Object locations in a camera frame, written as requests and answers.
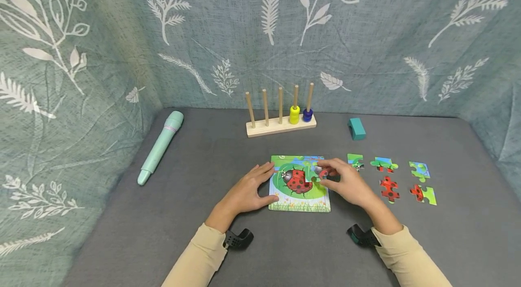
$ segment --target mint green toy marker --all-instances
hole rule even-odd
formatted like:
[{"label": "mint green toy marker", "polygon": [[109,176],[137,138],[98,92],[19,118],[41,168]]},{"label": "mint green toy marker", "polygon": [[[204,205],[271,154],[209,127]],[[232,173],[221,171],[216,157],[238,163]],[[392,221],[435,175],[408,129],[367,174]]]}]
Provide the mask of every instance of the mint green toy marker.
[{"label": "mint green toy marker", "polygon": [[154,173],[157,164],[159,164],[161,157],[172,140],[172,137],[174,137],[174,134],[179,130],[179,127],[181,127],[184,118],[183,113],[178,112],[177,110],[173,111],[168,116],[160,136],[152,147],[150,154],[148,154],[147,160],[145,160],[145,163],[141,167],[141,173],[137,178],[137,183],[139,185],[147,183],[150,175]]}]

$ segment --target ladybug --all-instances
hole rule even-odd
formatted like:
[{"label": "ladybug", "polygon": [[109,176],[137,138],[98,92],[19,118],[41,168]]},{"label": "ladybug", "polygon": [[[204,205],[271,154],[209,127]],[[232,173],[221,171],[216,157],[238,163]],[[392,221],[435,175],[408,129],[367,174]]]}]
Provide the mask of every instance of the ladybug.
[{"label": "ladybug", "polygon": [[282,173],[282,179],[291,193],[304,195],[313,188],[313,182],[306,182],[306,174],[303,170],[291,169]]}]

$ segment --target puzzle piece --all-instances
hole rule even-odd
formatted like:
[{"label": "puzzle piece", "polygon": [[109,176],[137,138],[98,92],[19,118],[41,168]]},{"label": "puzzle piece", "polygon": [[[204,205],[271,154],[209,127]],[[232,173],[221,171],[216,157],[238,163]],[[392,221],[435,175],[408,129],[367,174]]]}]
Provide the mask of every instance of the puzzle piece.
[{"label": "puzzle piece", "polygon": [[375,157],[370,164],[376,166],[376,169],[380,172],[383,172],[386,168],[387,173],[394,173],[394,170],[398,168],[398,164],[394,164],[391,158]]},{"label": "puzzle piece", "polygon": [[410,161],[409,166],[414,167],[416,170],[412,170],[412,176],[415,176],[420,180],[421,183],[425,183],[426,179],[431,178],[429,169],[425,163],[418,163],[418,161]]},{"label": "puzzle piece", "polygon": [[384,176],[384,180],[380,181],[380,185],[385,187],[385,190],[382,191],[382,196],[386,197],[389,203],[394,203],[395,199],[400,198],[400,194],[398,192],[393,191],[393,188],[398,188],[398,183],[391,181],[391,178],[388,176]]},{"label": "puzzle piece", "polygon": [[363,155],[359,154],[347,154],[347,162],[351,164],[357,171],[360,171],[364,168],[364,163],[362,160],[364,159]]},{"label": "puzzle piece", "polygon": [[414,188],[409,190],[411,194],[416,195],[416,201],[418,202],[425,202],[425,198],[429,201],[429,204],[431,205],[438,205],[436,203],[436,195],[434,194],[434,189],[431,187],[425,187],[425,191],[422,190],[422,186],[415,184]]}]

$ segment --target wrist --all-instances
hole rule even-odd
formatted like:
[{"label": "wrist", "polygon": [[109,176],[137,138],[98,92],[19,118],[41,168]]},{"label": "wrist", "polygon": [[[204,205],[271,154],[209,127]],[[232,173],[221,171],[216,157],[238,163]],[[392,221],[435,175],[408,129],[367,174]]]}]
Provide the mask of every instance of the wrist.
[{"label": "wrist", "polygon": [[226,204],[219,202],[206,219],[205,225],[224,234],[230,228],[236,216],[235,211]]}]

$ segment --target fabric curtain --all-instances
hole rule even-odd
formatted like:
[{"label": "fabric curtain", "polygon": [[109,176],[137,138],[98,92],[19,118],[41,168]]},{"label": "fabric curtain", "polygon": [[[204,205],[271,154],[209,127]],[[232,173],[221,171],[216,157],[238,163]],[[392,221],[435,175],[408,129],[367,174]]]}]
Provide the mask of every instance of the fabric curtain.
[{"label": "fabric curtain", "polygon": [[279,86],[289,109],[314,82],[315,112],[459,117],[521,197],[520,14],[521,0],[0,0],[0,284],[62,281],[158,110],[246,108],[246,91],[261,108],[263,88],[271,109]]}]

